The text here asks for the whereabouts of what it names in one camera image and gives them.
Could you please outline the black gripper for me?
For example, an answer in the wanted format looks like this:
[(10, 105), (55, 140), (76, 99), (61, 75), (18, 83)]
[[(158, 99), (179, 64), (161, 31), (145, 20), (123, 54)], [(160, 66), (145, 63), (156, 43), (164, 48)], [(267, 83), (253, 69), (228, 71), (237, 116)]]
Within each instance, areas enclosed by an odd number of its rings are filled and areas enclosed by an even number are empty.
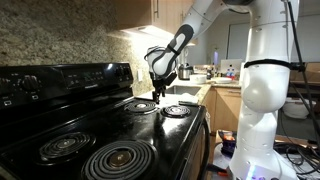
[(160, 94), (162, 97), (165, 97), (166, 87), (169, 86), (176, 79), (177, 73), (173, 71), (166, 77), (161, 77), (156, 75), (155, 73), (151, 73), (150, 77), (152, 80), (152, 85), (154, 87), (154, 91), (152, 92), (153, 101), (156, 104), (159, 104)]

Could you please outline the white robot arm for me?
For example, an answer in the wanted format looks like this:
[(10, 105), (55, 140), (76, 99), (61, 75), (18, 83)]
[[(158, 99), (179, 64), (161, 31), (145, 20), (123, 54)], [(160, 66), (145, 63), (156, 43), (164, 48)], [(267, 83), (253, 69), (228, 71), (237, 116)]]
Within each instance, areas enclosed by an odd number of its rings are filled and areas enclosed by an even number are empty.
[(250, 15), (236, 147), (228, 165), (231, 178), (298, 180), (273, 144), (278, 110), (287, 97), (299, 0), (195, 0), (169, 44), (147, 50), (153, 100), (158, 101), (176, 77), (176, 59), (183, 48), (225, 10)]

